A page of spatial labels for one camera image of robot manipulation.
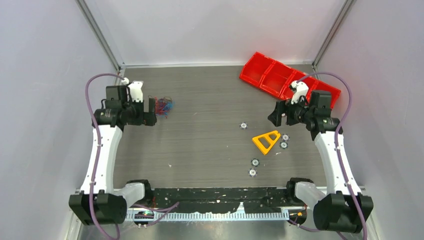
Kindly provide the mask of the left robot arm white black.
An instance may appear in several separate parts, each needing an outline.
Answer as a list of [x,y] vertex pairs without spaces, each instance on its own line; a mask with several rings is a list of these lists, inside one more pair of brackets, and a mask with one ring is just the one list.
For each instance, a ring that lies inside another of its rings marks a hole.
[[106,98],[101,108],[93,113],[93,142],[86,177],[78,193],[69,197],[69,207],[85,226],[119,225],[124,222],[127,209],[138,203],[148,207],[153,192],[146,179],[129,180],[119,190],[114,188],[114,169],[119,143],[124,128],[154,126],[156,100],[148,99],[145,111],[143,82],[106,87]]

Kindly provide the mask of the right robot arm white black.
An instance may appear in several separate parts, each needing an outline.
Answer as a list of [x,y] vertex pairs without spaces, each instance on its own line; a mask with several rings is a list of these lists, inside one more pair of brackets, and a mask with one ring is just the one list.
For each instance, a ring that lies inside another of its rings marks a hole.
[[279,100],[267,117],[274,126],[304,124],[318,149],[326,178],[326,193],[312,180],[292,177],[286,184],[285,198],[291,205],[300,203],[310,207],[315,227],[320,231],[360,233],[364,235],[366,221],[374,203],[363,195],[356,184],[347,159],[340,120],[331,116],[332,95],[328,91],[314,90],[310,99],[301,96]]

